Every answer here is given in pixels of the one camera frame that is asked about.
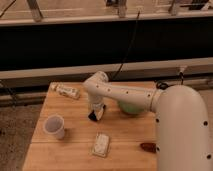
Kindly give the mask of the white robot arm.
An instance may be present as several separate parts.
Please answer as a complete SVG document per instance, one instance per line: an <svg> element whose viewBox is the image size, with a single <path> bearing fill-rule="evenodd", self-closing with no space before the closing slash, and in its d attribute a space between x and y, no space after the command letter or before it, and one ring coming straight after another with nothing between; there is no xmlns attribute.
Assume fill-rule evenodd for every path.
<svg viewBox="0 0 213 171"><path fill-rule="evenodd" d="M113 85L102 71L86 79L83 86L93 109L108 97L155 114L157 171L213 171L208 111L193 88Z"/></svg>

